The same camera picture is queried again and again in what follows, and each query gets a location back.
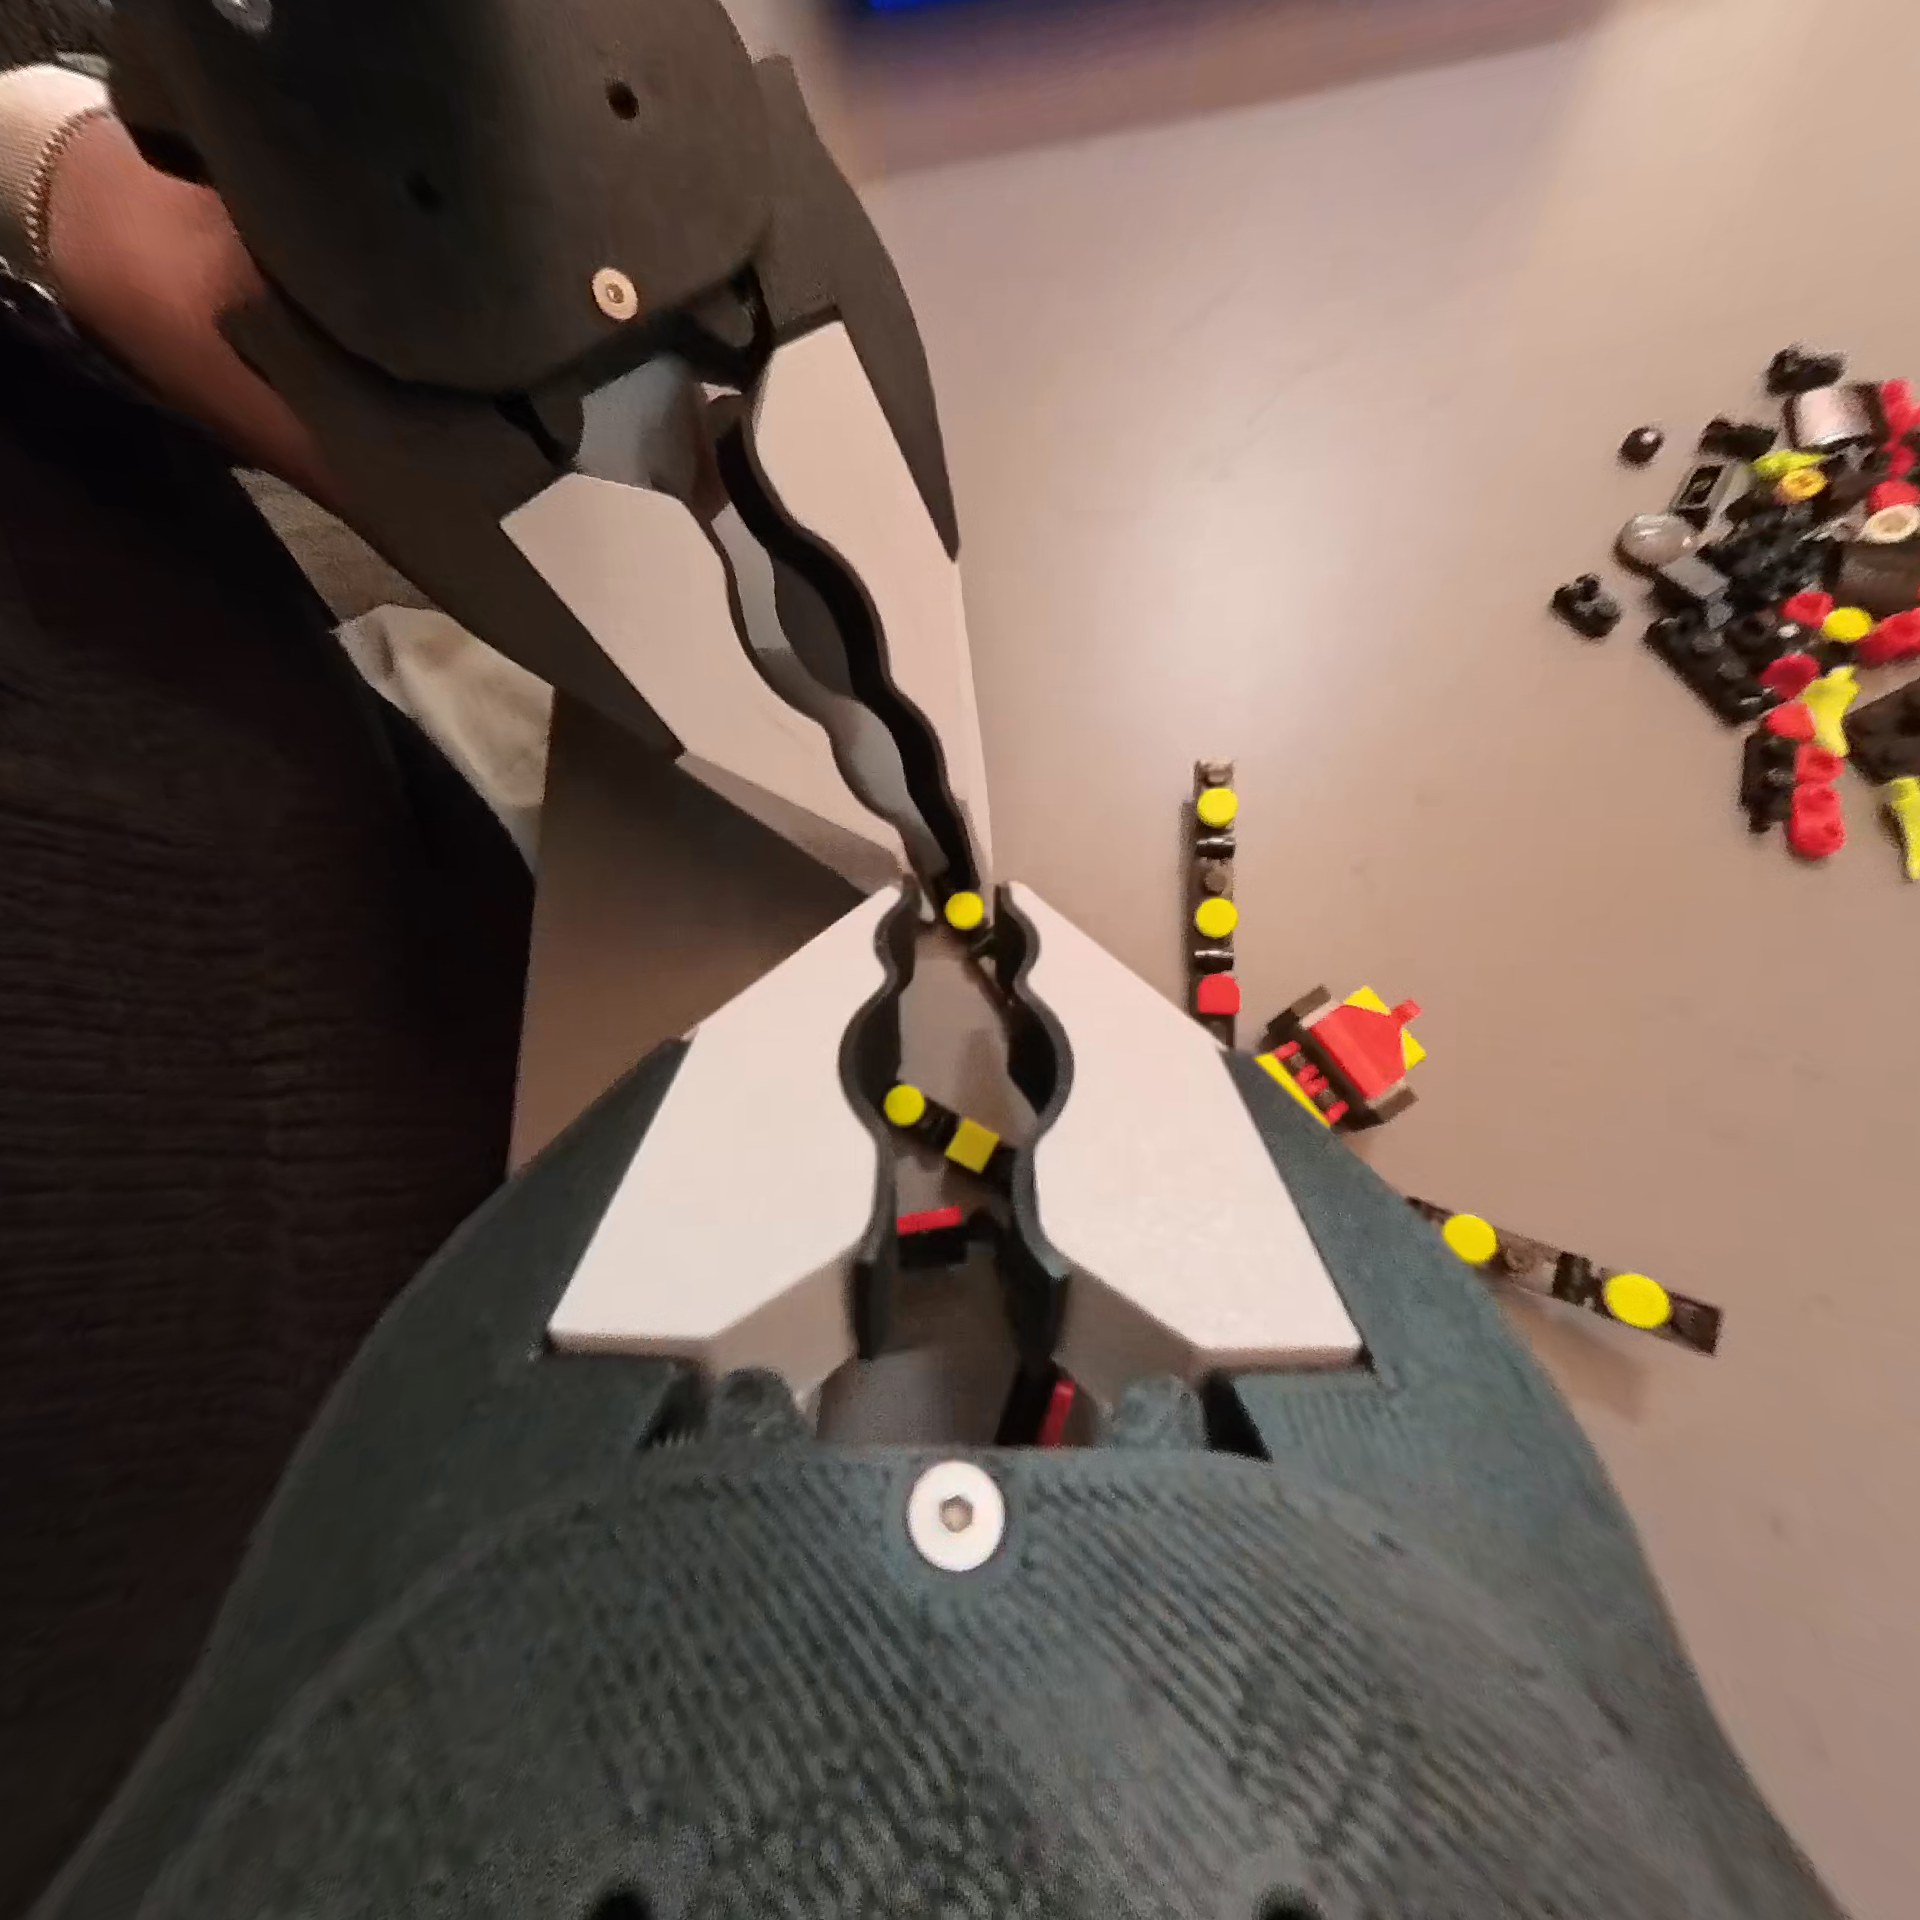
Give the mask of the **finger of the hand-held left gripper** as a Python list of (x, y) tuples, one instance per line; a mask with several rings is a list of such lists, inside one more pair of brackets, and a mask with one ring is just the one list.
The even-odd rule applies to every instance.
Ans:
[(779, 343), (716, 433), (769, 575), (749, 646), (861, 825), (926, 889), (981, 889), (992, 810), (961, 575), (844, 319)]
[(924, 880), (872, 624), (749, 527), (716, 461), (739, 409), (688, 366), (590, 391), (574, 465), (503, 529), (702, 788), (853, 885)]

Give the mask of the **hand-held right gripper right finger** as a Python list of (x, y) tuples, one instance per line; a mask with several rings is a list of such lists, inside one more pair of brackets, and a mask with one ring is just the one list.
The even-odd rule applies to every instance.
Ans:
[(1350, 1366), (1359, 1332), (1230, 1054), (1021, 882), (997, 889), (992, 968), (1033, 1125), (1021, 1341), (1073, 1381)]

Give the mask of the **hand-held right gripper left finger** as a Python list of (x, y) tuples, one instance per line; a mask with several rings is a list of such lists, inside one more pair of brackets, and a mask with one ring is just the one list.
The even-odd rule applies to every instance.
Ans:
[(565, 1353), (695, 1368), (840, 1368), (885, 1201), (880, 1140), (844, 1066), (897, 985), (910, 885), (877, 889), (686, 1037), (557, 1304)]

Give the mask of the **black yellow red lego model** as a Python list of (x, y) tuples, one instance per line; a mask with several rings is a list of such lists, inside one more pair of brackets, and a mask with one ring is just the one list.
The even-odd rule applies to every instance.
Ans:
[[(1198, 759), (1190, 767), (1187, 823), (1187, 1010), (1211, 1040), (1233, 1042), (1241, 1014), (1233, 933), (1236, 767), (1232, 759)], [(1262, 1033), (1254, 1065), (1333, 1135), (1355, 1135), (1399, 1117), (1412, 1103), (1409, 1076), (1424, 1058), (1412, 1036), (1420, 1006), (1390, 1004), (1372, 990), (1334, 999), (1313, 990), (1296, 999)], [(981, 1189), (1013, 1189), (1015, 1149), (990, 1126), (949, 1108), (920, 1088), (896, 1081), (883, 1098), (888, 1126), (926, 1152), (942, 1154)], [(1452, 1254), (1486, 1279), (1532, 1290), (1598, 1318), (1659, 1336), (1697, 1356), (1721, 1343), (1721, 1309), (1672, 1290), (1641, 1271), (1613, 1269), (1496, 1228), (1471, 1212), (1409, 1200)], [(896, 1223), (910, 1271), (956, 1269), (961, 1254), (1001, 1234), (992, 1212), (936, 1206)], [(1004, 1444), (1056, 1449), (1077, 1408), (1089, 1399), (1065, 1366), (1019, 1365), (999, 1416)]]

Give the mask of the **pile of loose lego pieces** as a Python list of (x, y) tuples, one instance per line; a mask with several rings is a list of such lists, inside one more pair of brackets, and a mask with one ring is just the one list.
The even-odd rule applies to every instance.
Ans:
[(1692, 519), (1701, 548), (1649, 575), (1613, 550), (1644, 602), (1644, 652), (1733, 737), (1741, 830), (1804, 869), (1883, 844), (1909, 892), (1915, 452), (1912, 378), (1789, 341), (1744, 406), (1681, 439), (1635, 512)]

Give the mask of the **person's black knit clothing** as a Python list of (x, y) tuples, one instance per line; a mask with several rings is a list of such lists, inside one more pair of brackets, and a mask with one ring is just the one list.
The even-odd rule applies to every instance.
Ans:
[(3, 349), (3, 1905), (201, 1656), (377, 1317), (505, 1172), (532, 880), (228, 461)]

